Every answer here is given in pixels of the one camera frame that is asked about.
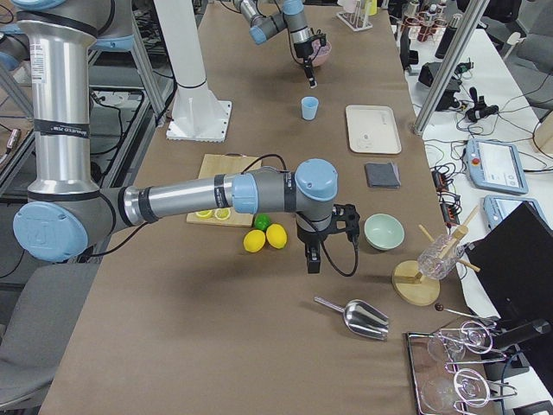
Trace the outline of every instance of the cutting board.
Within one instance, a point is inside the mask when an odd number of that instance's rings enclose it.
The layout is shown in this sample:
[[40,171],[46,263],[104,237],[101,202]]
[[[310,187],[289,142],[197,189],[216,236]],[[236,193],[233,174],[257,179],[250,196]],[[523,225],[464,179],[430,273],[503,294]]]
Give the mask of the cutting board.
[[[224,175],[225,173],[239,173],[250,163],[253,163],[257,157],[250,156],[223,156],[219,154],[205,154],[201,163],[199,179]],[[261,160],[255,163],[251,169],[259,169]],[[231,207],[231,217],[227,220],[218,220],[214,217],[201,219],[196,214],[187,215],[188,223],[200,223],[202,225],[218,225],[221,227],[251,227],[253,214],[239,214]]]

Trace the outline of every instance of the blue and white device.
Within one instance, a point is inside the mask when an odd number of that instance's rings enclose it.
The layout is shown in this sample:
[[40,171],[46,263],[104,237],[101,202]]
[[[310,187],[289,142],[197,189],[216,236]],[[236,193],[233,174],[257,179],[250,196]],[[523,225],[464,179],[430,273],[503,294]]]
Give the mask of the blue and white device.
[[523,201],[530,203],[530,206],[536,209],[542,219],[547,222],[536,199],[531,199],[530,197],[488,195],[484,198],[484,211],[486,212],[488,227],[494,229],[513,210],[518,208],[518,205]]
[[468,174],[477,188],[525,195],[528,183],[514,144],[468,140]]

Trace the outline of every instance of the black bottle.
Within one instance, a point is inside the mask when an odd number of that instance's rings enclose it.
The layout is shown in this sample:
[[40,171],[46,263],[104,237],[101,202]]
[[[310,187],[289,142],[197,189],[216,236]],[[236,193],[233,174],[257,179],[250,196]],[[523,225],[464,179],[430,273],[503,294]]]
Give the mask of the black bottle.
[[443,38],[440,41],[440,45],[438,46],[438,49],[435,51],[436,58],[443,59],[443,57],[446,55],[446,52],[448,51],[448,48],[449,48],[449,44],[453,40],[453,36],[455,35],[457,28],[459,27],[461,18],[462,18],[462,14],[460,13],[454,14],[451,17],[451,22],[449,22],[448,26],[446,27],[446,31],[443,34]]

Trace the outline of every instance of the scoop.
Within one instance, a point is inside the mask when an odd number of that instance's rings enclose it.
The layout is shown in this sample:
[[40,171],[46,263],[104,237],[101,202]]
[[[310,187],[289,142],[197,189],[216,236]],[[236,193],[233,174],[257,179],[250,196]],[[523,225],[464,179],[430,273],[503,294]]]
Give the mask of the scoop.
[[316,303],[338,311],[344,317],[344,324],[356,335],[362,335],[374,340],[388,338],[388,317],[362,300],[352,300],[346,307],[340,307],[322,297],[314,298]]

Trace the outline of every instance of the yellow lemon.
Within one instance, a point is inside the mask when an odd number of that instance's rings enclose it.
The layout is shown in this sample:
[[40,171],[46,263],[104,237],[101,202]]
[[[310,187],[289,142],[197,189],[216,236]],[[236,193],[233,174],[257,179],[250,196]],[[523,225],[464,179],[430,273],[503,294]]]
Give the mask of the yellow lemon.
[[215,219],[227,220],[231,217],[231,209],[223,207],[221,209],[215,209]]
[[244,249],[247,252],[257,252],[265,245],[265,234],[259,229],[254,229],[244,236]]
[[196,212],[196,216],[198,216],[200,219],[209,219],[213,216],[213,210],[201,210],[199,212]]
[[276,249],[283,249],[288,241],[288,235],[281,225],[273,223],[267,228],[267,240]]

